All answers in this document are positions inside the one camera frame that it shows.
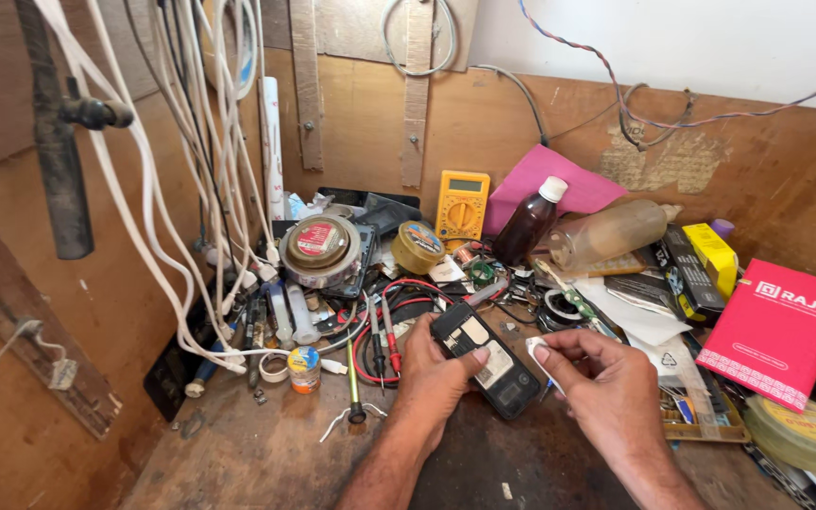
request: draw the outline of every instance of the hand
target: hand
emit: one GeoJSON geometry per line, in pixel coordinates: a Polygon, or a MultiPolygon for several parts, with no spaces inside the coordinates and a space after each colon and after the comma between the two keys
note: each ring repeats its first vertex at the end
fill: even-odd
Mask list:
{"type": "Polygon", "coordinates": [[[430,333],[436,316],[425,313],[408,332],[402,360],[399,394],[392,406],[390,422],[410,424],[426,434],[426,455],[440,444],[447,418],[462,395],[472,388],[468,379],[487,364],[490,351],[478,348],[447,360],[430,333]]]}
{"type": "Polygon", "coordinates": [[[569,416],[617,471],[668,457],[656,368],[636,348],[590,330],[544,335],[534,356],[566,392],[569,416]]]}

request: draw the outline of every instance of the pink paper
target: pink paper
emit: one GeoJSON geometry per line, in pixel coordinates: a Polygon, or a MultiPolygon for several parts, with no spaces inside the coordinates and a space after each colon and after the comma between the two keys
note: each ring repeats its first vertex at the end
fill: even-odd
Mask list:
{"type": "Polygon", "coordinates": [[[536,193],[550,175],[559,177],[569,185],[562,200],[556,204],[561,212],[596,213],[628,193],[616,182],[587,171],[538,144],[521,158],[490,195],[487,213],[483,217],[483,233],[498,234],[519,202],[527,195],[536,193]]]}

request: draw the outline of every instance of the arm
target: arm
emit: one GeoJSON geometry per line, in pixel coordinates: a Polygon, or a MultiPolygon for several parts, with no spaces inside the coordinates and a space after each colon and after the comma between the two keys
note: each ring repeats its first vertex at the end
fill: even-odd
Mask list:
{"type": "Polygon", "coordinates": [[[707,509],[666,445],[656,369],[636,348],[588,330],[552,333],[534,355],[565,390],[569,416],[644,510],[707,509]]]}
{"type": "Polygon", "coordinates": [[[401,510],[411,501],[417,476],[440,444],[446,419],[487,363],[479,348],[446,360],[430,334],[433,314],[417,319],[405,342],[399,394],[380,437],[342,493],[337,510],[401,510]]]}

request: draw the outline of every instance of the red box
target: red box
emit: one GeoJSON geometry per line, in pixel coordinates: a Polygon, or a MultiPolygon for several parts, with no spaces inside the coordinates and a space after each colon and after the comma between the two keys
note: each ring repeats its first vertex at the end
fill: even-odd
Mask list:
{"type": "Polygon", "coordinates": [[[816,277],[752,260],[697,364],[803,411],[816,380],[816,277]]]}

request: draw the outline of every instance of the left hand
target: left hand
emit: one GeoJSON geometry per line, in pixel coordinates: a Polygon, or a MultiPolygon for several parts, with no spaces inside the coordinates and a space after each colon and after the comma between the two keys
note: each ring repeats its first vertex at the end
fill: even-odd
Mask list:
{"type": "Polygon", "coordinates": [[[436,317],[425,313],[408,332],[399,394],[387,420],[423,431],[427,455],[439,446],[447,418],[461,396],[470,391],[468,379],[476,376],[490,357],[488,349],[478,348],[447,360],[430,333],[430,323],[436,317]]]}

